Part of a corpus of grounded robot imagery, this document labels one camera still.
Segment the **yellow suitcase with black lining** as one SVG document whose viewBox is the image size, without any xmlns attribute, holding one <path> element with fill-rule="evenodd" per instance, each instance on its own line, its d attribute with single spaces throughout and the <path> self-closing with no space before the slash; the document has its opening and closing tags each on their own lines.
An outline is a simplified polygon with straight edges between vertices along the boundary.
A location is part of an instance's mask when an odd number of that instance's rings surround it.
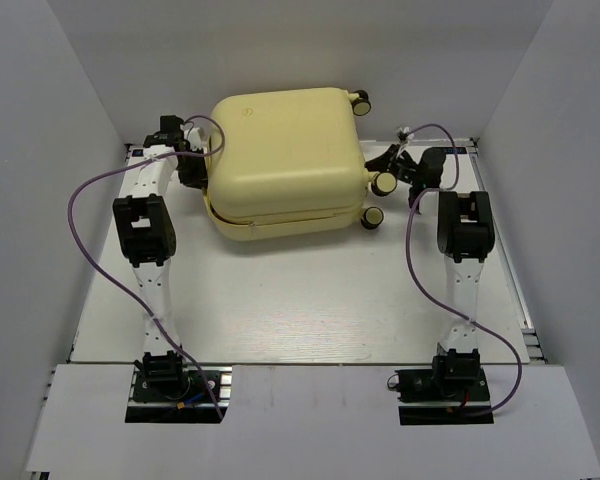
<svg viewBox="0 0 600 480">
<path fill-rule="evenodd" d="M 395 174 L 369 167 L 356 118 L 371 111 L 364 90 L 336 87 L 241 94 L 216 104 L 203 190 L 216 229 L 255 241 L 384 220 L 365 204 L 397 187 Z"/>
</svg>

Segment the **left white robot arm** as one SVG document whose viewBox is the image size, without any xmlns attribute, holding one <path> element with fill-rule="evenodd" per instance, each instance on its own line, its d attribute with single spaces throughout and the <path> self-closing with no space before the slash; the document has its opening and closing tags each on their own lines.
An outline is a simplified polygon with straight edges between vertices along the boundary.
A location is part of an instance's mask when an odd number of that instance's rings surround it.
<svg viewBox="0 0 600 480">
<path fill-rule="evenodd" d="M 139 168 L 127 193 L 113 202 L 113 214 L 123 256 L 129 261 L 140 299 L 149 308 L 143 313 L 144 344 L 136 364 L 147 385 L 170 399 L 185 396 L 191 374 L 184 369 L 182 343 L 172 318 L 171 259 L 176 253 L 176 234 L 165 194 L 191 144 L 183 130 L 165 128 L 146 137 L 145 159 L 155 162 Z"/>
</svg>

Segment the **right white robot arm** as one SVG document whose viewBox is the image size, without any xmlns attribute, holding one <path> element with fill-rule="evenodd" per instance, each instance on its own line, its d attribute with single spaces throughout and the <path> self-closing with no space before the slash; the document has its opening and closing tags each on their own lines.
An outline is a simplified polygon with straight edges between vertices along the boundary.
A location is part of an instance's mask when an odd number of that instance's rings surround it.
<svg viewBox="0 0 600 480">
<path fill-rule="evenodd" d="M 371 190 L 392 193 L 398 182 L 410 186 L 408 227 L 415 216 L 436 220 L 436 244 L 443 256 L 446 299 L 435 303 L 451 315 L 437 343 L 429 383 L 441 397 L 452 399 L 473 385 L 481 370 L 476 337 L 478 287 L 485 261 L 495 245 L 495 227 L 489 194 L 458 193 L 441 187 L 446 151 L 426 149 L 419 161 L 398 145 L 365 162 Z"/>
</svg>

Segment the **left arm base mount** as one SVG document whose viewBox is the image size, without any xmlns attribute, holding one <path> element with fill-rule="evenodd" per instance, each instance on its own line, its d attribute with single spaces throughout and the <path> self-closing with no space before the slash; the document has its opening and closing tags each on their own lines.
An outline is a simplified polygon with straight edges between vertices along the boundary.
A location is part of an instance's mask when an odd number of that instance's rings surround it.
<svg viewBox="0 0 600 480">
<path fill-rule="evenodd" d="M 215 404 L 208 389 L 225 415 L 231 395 L 231 370 L 229 368 L 206 370 L 207 381 L 195 368 L 185 369 L 184 385 L 150 383 L 144 374 L 135 369 L 125 411 L 126 424 L 219 424 Z"/>
</svg>

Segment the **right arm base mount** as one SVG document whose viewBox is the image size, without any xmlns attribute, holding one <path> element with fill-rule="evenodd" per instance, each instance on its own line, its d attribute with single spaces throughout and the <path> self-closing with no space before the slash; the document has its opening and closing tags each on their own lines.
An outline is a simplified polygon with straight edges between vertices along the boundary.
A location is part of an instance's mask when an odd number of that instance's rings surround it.
<svg viewBox="0 0 600 480">
<path fill-rule="evenodd" d="M 489 425 L 491 397 L 483 369 L 476 380 L 452 386 L 449 392 L 434 383 L 430 368 L 396 370 L 386 382 L 398 395 L 401 426 Z"/>
</svg>

